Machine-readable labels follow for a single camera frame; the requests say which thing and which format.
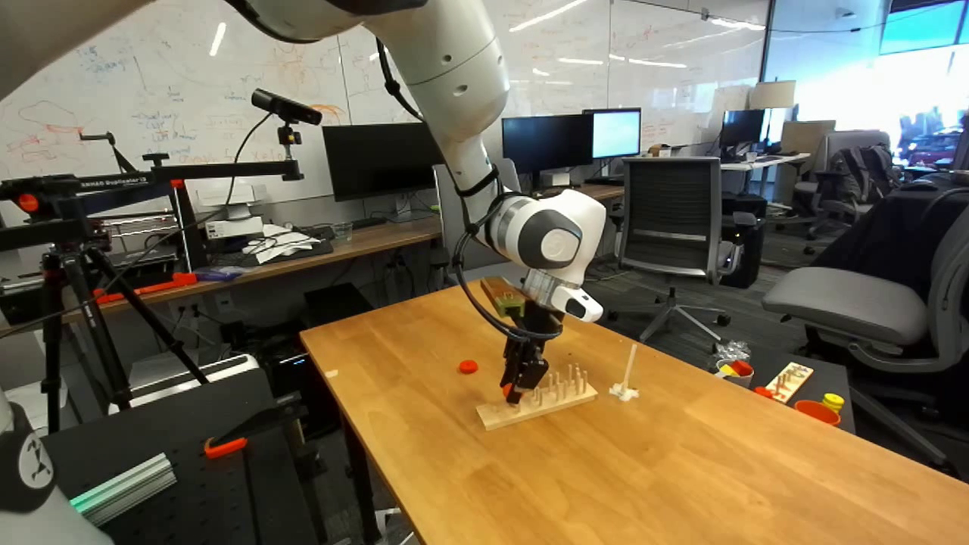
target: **monitor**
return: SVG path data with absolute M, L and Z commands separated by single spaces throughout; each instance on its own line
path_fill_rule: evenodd
M 589 159 L 636 159 L 641 151 L 641 109 L 589 109 Z
M 502 149 L 517 172 L 589 165 L 585 116 L 502 117 Z
M 324 143 L 335 199 L 426 192 L 443 165 L 426 124 L 324 126 Z
M 721 147 L 756 147 L 764 133 L 764 109 L 730 109 L 721 124 Z

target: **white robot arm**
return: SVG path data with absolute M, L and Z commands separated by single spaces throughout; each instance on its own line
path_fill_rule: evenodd
M 601 203 L 578 192 L 548 199 L 510 197 L 487 161 L 480 133 L 506 109 L 508 74 L 480 0 L 229 2 L 255 28 L 286 42 L 316 42 L 355 24 L 376 33 L 443 149 L 476 239 L 531 270 L 524 292 L 533 302 L 582 321 L 601 315 L 582 288 L 601 239 Z

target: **tripod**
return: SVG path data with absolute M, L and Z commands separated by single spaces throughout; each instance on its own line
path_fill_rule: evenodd
M 112 270 L 112 263 L 88 248 L 64 248 L 57 247 L 42 259 L 42 341 L 45 341 L 45 380 L 42 380 L 42 393 L 48 401 L 48 433 L 60 429 L 60 336 L 64 336 L 64 288 L 70 285 L 77 308 L 84 331 L 94 341 L 94 351 L 99 359 L 99 367 L 108 382 L 108 401 L 128 411 L 129 409 L 129 382 L 122 367 L 117 347 L 112 341 L 108 323 L 94 301 L 94 285 L 98 279 L 114 283 L 122 298 L 128 301 L 129 308 L 143 315 L 143 321 L 154 331 L 154 336 L 180 361 L 180 367 L 199 382 L 208 386 L 203 369 L 184 354 L 177 338 L 156 321 L 156 315 L 132 294 L 132 288 Z

